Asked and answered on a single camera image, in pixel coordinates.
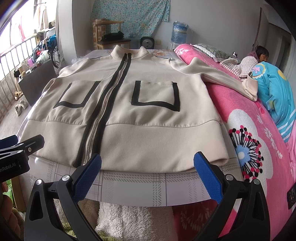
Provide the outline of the left hand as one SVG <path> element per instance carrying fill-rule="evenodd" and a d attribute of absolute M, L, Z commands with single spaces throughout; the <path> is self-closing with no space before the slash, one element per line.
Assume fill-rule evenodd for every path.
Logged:
<path fill-rule="evenodd" d="M 1 184 L 1 240 L 20 240 L 20 226 L 13 213 L 13 203 L 10 197 L 3 194 L 8 191 L 6 182 Z"/>

